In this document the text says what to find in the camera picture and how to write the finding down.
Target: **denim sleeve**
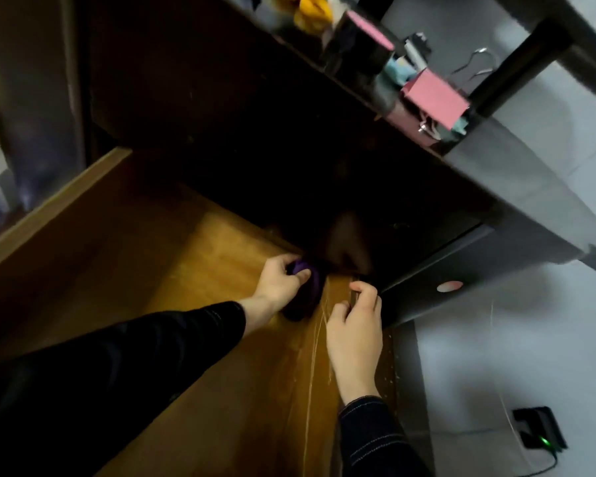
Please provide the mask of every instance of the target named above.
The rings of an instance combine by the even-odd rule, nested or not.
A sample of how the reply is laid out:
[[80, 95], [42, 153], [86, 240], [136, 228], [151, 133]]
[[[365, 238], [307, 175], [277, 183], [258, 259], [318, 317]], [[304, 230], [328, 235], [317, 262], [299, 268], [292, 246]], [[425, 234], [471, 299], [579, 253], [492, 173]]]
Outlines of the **denim sleeve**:
[[159, 312], [0, 365], [0, 473], [92, 475], [243, 337], [233, 301]]
[[339, 419], [345, 477], [430, 477], [381, 398], [358, 398]]

